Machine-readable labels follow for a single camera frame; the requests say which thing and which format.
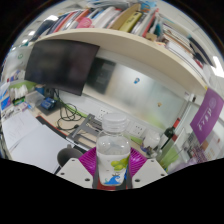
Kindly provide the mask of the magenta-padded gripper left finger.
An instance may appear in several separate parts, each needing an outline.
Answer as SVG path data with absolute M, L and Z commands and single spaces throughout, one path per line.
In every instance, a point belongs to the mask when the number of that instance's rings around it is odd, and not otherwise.
M 57 160 L 60 165 L 57 176 L 84 188 L 97 188 L 98 168 L 95 148 L 84 154 L 75 148 L 65 148 L 58 153 Z

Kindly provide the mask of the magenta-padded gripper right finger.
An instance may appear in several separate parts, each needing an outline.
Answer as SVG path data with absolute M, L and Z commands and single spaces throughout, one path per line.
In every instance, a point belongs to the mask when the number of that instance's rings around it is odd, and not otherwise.
M 147 159 L 136 149 L 131 149 L 127 168 L 127 188 L 146 186 L 165 177 L 167 173 L 155 159 Z

